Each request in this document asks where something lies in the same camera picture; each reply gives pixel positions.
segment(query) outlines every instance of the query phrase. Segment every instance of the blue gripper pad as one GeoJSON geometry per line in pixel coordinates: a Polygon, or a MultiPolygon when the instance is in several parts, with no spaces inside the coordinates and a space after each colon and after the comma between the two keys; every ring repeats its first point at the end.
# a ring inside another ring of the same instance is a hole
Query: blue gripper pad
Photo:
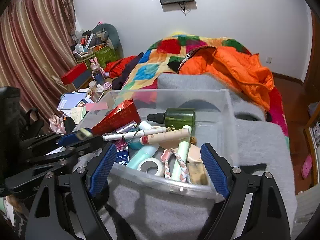
{"type": "Polygon", "coordinates": [[[228,189],[227,177],[223,173],[216,159],[213,157],[209,148],[206,144],[201,146],[200,150],[201,160],[208,172],[208,175],[216,189],[216,191],[221,194],[224,198],[227,198],[230,195],[228,189]]]}
{"type": "Polygon", "coordinates": [[[117,148],[112,144],[109,150],[104,155],[103,159],[100,161],[93,175],[91,176],[91,186],[89,189],[89,194],[94,197],[96,194],[100,193],[105,185],[108,175],[111,171],[113,164],[116,161],[117,148]]]}
{"type": "MultiPolygon", "coordinates": [[[[85,128],[88,132],[91,132],[91,129],[89,128],[85,128]]],[[[58,140],[58,146],[61,147],[67,147],[70,144],[76,143],[80,141],[80,139],[76,136],[76,132],[67,134],[62,136],[59,140],[58,140]]]]}

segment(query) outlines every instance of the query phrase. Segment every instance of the metal screw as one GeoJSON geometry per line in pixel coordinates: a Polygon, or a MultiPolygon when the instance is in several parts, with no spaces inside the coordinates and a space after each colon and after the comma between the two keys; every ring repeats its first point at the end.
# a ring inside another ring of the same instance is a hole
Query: metal screw
{"type": "Polygon", "coordinates": [[[272,174],[270,172],[266,172],[264,176],[266,176],[268,179],[272,178],[272,174]]]}
{"type": "Polygon", "coordinates": [[[77,169],[77,172],[78,172],[79,174],[84,173],[84,171],[85,171],[85,167],[79,167],[79,168],[77,169]]]}
{"type": "Polygon", "coordinates": [[[235,173],[235,174],[239,174],[241,172],[241,169],[239,167],[233,167],[232,168],[232,171],[235,173]]]}
{"type": "Polygon", "coordinates": [[[48,172],[46,175],[45,175],[45,177],[47,178],[47,179],[50,179],[51,177],[53,176],[53,172],[48,172]]]}

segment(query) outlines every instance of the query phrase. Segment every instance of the green glass dropper bottle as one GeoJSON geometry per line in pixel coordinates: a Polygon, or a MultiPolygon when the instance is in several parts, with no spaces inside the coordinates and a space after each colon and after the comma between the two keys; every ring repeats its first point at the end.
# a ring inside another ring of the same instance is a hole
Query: green glass dropper bottle
{"type": "Polygon", "coordinates": [[[166,127],[182,129],[184,125],[194,128],[196,111],[193,108],[167,108],[165,113],[148,114],[148,121],[164,123],[166,127]]]}

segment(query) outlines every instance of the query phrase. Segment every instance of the black dropper cap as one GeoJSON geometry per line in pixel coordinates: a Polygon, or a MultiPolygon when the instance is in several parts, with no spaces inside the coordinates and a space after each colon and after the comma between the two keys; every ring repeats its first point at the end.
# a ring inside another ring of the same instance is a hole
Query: black dropper cap
{"type": "Polygon", "coordinates": [[[164,113],[148,114],[147,120],[156,123],[164,123],[164,113]]]}

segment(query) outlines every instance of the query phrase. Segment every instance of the blue book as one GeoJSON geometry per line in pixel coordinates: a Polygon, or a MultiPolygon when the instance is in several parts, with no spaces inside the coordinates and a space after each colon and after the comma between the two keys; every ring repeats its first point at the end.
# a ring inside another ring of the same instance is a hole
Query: blue book
{"type": "Polygon", "coordinates": [[[87,95],[87,92],[66,93],[63,95],[57,109],[71,110],[71,108],[75,107],[77,103],[84,100],[87,95]]]}

